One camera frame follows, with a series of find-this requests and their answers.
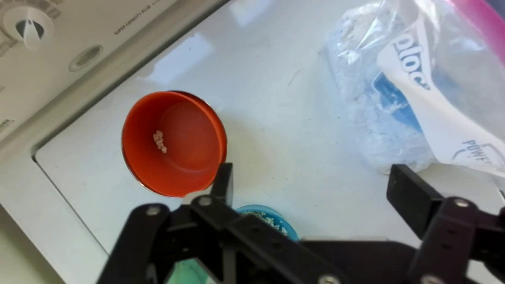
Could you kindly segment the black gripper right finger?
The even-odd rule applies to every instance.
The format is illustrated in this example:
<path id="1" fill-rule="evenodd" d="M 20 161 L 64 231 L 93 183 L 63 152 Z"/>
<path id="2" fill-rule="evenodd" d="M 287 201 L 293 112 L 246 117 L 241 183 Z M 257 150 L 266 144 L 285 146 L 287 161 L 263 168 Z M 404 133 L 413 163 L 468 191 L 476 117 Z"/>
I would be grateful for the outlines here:
<path id="1" fill-rule="evenodd" d="M 481 212 L 472 201 L 443 198 L 405 165 L 389 169 L 386 201 L 421 240 L 408 270 L 410 284 L 476 284 L 470 261 L 505 283 L 503 212 Z"/>

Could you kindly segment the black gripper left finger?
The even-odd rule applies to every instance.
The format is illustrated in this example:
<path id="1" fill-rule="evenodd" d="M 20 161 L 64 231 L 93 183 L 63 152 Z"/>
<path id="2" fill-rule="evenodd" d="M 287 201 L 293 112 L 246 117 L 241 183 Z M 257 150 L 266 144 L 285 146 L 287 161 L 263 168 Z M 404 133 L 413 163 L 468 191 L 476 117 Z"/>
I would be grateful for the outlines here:
<path id="1" fill-rule="evenodd" d="M 98 284 L 162 284 L 180 261 L 194 259 L 217 284 L 342 284 L 342 273 L 255 217 L 230 206 L 233 166 L 219 166 L 213 187 L 175 210 L 135 207 Z"/>

